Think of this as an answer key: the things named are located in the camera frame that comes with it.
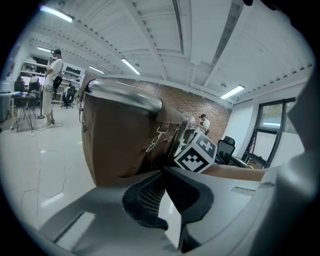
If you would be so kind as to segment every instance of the brick wall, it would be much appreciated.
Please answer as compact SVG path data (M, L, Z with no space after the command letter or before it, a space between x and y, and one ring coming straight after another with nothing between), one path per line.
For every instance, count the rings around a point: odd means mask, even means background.
M196 120L200 119L198 116L206 114L210 121L208 137L214 142L224 135L228 120L231 114L231 109L209 100L201 96L185 92L170 86L162 84L154 84L145 81L131 80L131 79L112 79L127 85L135 86L149 94L155 95L177 110L184 110L191 113Z

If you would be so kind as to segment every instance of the window frame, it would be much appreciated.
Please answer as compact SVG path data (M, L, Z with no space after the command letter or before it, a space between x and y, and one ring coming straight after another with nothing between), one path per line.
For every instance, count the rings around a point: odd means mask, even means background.
M253 129L250 141L249 141L249 143L248 143L248 145L247 145L247 147L245 149L245 152L244 152L241 160L246 162L246 160L248 160L248 158L251 158L254 161L256 161L259 164L261 164L264 168L270 167L270 165L272 163L272 160L274 159L274 157L276 155L276 152L277 152L280 140L281 140L281 136L282 136L282 133L283 133L284 128L285 128L285 123L286 123L286 118L287 118L287 114L286 114L287 105L286 105L286 103L295 102L295 101L296 101L296 98L293 97L293 98L275 100L275 101L259 104L259 109L258 109L258 113L257 113L257 116L256 116L254 129ZM280 122L279 129L259 126L259 123L260 123L260 120L261 120L261 117L262 117L262 113L263 113L263 107L270 106L270 105L279 105L279 104L282 104L281 122ZM257 133L258 132L276 135L272 150L271 150L270 155L269 155L267 160L264 160L264 159L262 159L262 157L259 157L259 156L255 155L255 154L253 154L253 151L252 151L252 153L249 152L250 151L250 146L251 146L251 144L253 142L253 139L254 138L257 139Z

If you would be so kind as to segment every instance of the white floor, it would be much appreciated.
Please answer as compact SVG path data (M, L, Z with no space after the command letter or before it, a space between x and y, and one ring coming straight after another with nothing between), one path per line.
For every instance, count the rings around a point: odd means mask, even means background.
M55 127L43 129L45 119L32 116L33 134L27 120L19 132L0 134L1 185L16 216L36 229L95 187L84 159L78 109L54 105L53 111ZM7 120L2 127L10 125ZM165 233L177 247L181 216L167 194L159 217L168 221Z

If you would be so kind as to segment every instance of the ceiling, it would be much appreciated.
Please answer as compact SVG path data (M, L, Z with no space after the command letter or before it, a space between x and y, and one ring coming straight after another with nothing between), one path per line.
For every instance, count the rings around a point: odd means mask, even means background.
M259 0L252 6L241 0L60 0L47 6L74 20L39 12L28 27L31 45L59 47L66 62L107 77L164 84L227 107L301 81L315 63L289 19ZM239 84L242 92L220 99Z

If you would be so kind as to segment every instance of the white cube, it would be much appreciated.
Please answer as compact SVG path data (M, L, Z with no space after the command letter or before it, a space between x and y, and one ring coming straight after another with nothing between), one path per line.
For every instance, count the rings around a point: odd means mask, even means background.
M217 146L202 132L174 159L184 170L202 173L211 166L216 158Z

